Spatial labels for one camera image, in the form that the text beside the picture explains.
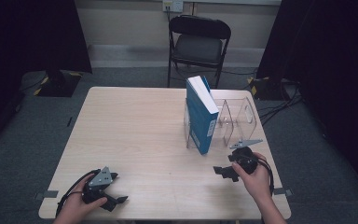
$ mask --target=gray carpet floor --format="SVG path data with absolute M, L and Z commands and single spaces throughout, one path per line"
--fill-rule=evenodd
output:
M 219 89 L 248 90 L 254 68 L 229 68 Z M 212 73 L 205 75 L 213 82 Z M 33 96 L 44 72 L 24 75 L 21 110 L 0 133 L 0 223 L 51 223 L 38 216 L 36 193 L 48 189 L 77 115 L 93 86 L 166 86 L 166 67 L 95 68 L 85 74 L 71 98 Z M 173 80 L 172 88 L 183 88 Z M 288 86 L 294 94 L 294 86 Z M 259 115 L 277 101 L 255 101 Z M 292 216 L 288 223 L 358 223 L 358 176 L 341 154 L 323 138 L 317 119 L 299 103 L 285 108 L 264 125 Z M 242 223 L 260 223 L 259 220 Z

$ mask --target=human hand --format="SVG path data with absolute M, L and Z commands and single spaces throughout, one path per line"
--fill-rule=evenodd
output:
M 266 157 L 261 155 L 260 153 L 254 152 L 254 154 L 255 156 L 257 156 L 257 158 L 263 160 L 266 159 Z M 236 162 L 232 163 L 232 168 L 240 176 L 249 194 L 255 200 L 263 200 L 266 197 L 270 197 L 269 172 L 265 167 L 260 164 L 257 164 L 255 171 L 250 175 L 248 175 Z
M 63 205 L 61 212 L 54 220 L 54 224 L 79 223 L 88 213 L 104 205 L 107 202 L 107 198 L 105 197 L 88 204 L 83 202 L 82 194 L 80 192 L 83 192 L 83 188 L 86 185 L 86 181 L 90 177 L 92 177 L 92 174 L 83 178 L 72 190 L 72 194 L 70 194 L 68 199 L 66 199 L 66 202 Z

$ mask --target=chair seat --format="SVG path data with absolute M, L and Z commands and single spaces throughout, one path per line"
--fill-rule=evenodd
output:
M 220 39 L 179 35 L 172 57 L 178 60 L 219 64 L 222 46 Z

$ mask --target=chair backrest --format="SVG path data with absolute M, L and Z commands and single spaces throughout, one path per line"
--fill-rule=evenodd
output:
M 220 20 L 181 15 L 170 20 L 170 33 L 183 35 L 198 35 L 210 38 L 229 40 L 231 29 Z

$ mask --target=finger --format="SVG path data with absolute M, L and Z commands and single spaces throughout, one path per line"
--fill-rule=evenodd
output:
M 263 159 L 263 160 L 267 160 L 265 156 L 263 156 L 262 154 L 258 153 L 258 152 L 254 152 L 254 155 L 257 156 L 257 158 Z
M 232 168 L 243 180 L 245 180 L 249 176 L 236 162 L 232 163 Z
M 94 201 L 94 202 L 92 202 L 92 203 L 89 203 L 89 204 L 87 205 L 87 207 L 88 207 L 89 211 L 92 211 L 92 210 L 94 210 L 94 209 L 96 209 L 96 208 L 101 207 L 101 206 L 104 205 L 106 202 L 107 202 L 107 198 L 106 198 L 106 197 L 103 197 L 103 198 L 100 198 L 100 199 L 98 199 L 98 200 L 96 200 L 96 201 Z
M 84 177 L 74 188 L 74 191 L 77 190 L 83 190 L 84 186 L 86 185 L 86 182 L 93 176 L 94 174 L 89 174 L 86 177 Z

